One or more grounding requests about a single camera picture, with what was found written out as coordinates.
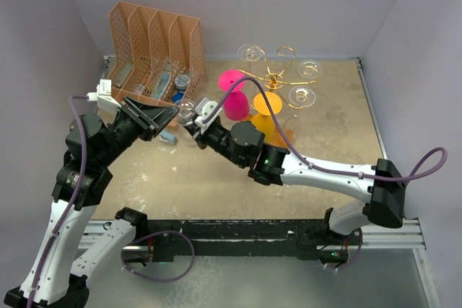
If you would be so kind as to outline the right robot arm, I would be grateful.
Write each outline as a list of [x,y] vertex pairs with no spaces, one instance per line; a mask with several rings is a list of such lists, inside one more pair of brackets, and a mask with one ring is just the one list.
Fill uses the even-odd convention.
[[268,144],[249,121],[226,129],[216,119],[206,128],[191,122],[185,130],[200,149],[210,148],[262,185],[299,185],[341,193],[353,200],[326,212],[321,236],[337,244],[368,224],[399,229],[404,220],[406,185],[387,159],[376,164],[342,164],[304,157],[293,149]]

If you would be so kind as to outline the clear wine glass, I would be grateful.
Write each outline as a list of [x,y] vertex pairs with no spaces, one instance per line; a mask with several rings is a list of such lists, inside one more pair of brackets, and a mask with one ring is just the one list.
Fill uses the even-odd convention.
[[253,64],[262,57],[263,51],[258,45],[244,44],[238,48],[237,54],[242,61],[247,63],[246,71],[251,73]]
[[306,79],[317,79],[323,74],[322,65],[314,60],[302,61],[297,66],[298,73]]

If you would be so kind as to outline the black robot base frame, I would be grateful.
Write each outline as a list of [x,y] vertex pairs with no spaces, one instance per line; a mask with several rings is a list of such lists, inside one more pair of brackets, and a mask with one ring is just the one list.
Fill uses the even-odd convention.
[[151,261],[179,256],[289,257],[345,263],[362,244],[362,232],[330,232],[321,219],[147,220],[135,228],[132,250],[151,253]]

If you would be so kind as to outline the yellow plastic wine glass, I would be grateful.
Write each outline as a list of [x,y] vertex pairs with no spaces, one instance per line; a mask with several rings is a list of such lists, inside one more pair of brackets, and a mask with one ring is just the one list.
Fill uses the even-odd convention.
[[264,134],[264,141],[273,146],[287,148],[286,141],[282,138],[271,111],[277,115],[282,110],[282,99],[274,92],[258,93],[253,98],[253,108],[256,114],[250,117],[250,122],[256,129]]

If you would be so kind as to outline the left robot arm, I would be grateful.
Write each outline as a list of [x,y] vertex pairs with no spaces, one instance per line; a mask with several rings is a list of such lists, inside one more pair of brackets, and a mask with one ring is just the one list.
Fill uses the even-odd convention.
[[147,105],[127,97],[110,125],[95,113],[74,114],[45,236],[27,278],[6,293],[5,305],[83,307],[106,257],[125,241],[133,245],[146,241],[146,214],[127,208],[115,218],[107,235],[77,257],[88,221],[113,177],[109,167],[136,140],[155,138],[178,112],[175,105]]

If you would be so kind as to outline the pink plastic wine glass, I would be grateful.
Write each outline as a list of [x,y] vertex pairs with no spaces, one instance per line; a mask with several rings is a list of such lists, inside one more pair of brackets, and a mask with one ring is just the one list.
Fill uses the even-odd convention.
[[[238,70],[226,70],[219,76],[218,86],[226,92],[238,79],[244,77],[244,74]],[[233,121],[241,121],[249,114],[249,102],[242,88],[245,86],[241,82],[230,93],[224,103],[225,115],[228,119]]]

